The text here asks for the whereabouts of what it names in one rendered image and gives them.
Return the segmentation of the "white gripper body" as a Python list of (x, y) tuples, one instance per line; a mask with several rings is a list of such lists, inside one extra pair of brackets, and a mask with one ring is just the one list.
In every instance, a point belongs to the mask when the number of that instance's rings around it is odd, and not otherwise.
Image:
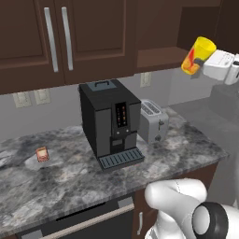
[(203, 66), (203, 73), (207, 77), (223, 81), (226, 77), (234, 55), (224, 50), (217, 49), (205, 62)]

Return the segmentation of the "yellow cup with orange print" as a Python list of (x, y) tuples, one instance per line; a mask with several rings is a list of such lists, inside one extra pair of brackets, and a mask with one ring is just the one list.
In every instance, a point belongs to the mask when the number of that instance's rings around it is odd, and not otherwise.
[(188, 75), (194, 75), (200, 65), (194, 63), (194, 59), (199, 58), (206, 61), (217, 49), (217, 46), (210, 39), (198, 36), (188, 55), (181, 64), (181, 69)]

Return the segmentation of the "open dark brown cabinet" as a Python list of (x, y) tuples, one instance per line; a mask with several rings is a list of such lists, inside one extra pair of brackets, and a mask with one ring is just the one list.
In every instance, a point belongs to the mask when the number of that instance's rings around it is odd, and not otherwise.
[(179, 67), (199, 36), (239, 53), (239, 0), (138, 0), (138, 73)]

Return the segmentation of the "dark brown cabinet door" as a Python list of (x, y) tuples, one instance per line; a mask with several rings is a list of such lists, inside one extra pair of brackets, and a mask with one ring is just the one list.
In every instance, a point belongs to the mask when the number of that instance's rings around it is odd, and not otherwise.
[[(52, 67), (44, 7), (50, 10), (59, 67), (57, 73)], [(63, 84), (54, 0), (0, 0), (0, 94)]]
[[(67, 7), (72, 71), (68, 70), (62, 7)], [(134, 74), (137, 0), (55, 0), (55, 10), (67, 85)]]

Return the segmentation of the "silver toaster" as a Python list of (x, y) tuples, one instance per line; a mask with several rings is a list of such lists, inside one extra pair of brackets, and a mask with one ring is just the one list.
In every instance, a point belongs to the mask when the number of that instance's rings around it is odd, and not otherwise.
[(169, 117), (156, 103), (141, 100), (141, 118), (138, 134), (148, 144), (161, 142), (168, 131)]

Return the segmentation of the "black coffee machine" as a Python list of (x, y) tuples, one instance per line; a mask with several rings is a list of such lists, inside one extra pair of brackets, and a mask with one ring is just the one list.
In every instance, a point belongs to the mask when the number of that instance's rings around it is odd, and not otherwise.
[(136, 146), (141, 101), (117, 79), (78, 85), (82, 128), (103, 171), (144, 160)]

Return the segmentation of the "small red snack packet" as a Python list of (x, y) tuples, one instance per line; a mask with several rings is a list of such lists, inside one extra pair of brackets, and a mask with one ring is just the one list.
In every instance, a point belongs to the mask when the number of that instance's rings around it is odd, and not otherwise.
[(46, 162), (49, 159), (49, 153), (46, 147), (38, 148), (35, 153), (39, 162)]

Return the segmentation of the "black dishwasher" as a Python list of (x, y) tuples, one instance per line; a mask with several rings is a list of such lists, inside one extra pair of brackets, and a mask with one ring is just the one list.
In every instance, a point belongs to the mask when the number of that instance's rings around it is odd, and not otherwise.
[(18, 239), (131, 239), (132, 193), (57, 218), (24, 232)]

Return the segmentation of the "cream wall outlet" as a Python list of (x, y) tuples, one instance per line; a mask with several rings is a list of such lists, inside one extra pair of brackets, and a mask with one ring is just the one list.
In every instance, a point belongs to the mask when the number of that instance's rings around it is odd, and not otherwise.
[(48, 89), (41, 89), (35, 91), (35, 101), (38, 105), (49, 104), (50, 95)]
[(31, 99), (28, 91), (13, 93), (13, 99), (17, 108), (31, 106)]
[(149, 87), (150, 82), (151, 82), (151, 78), (152, 78), (152, 73), (151, 72), (142, 73), (141, 78), (140, 78), (140, 87), (141, 88)]

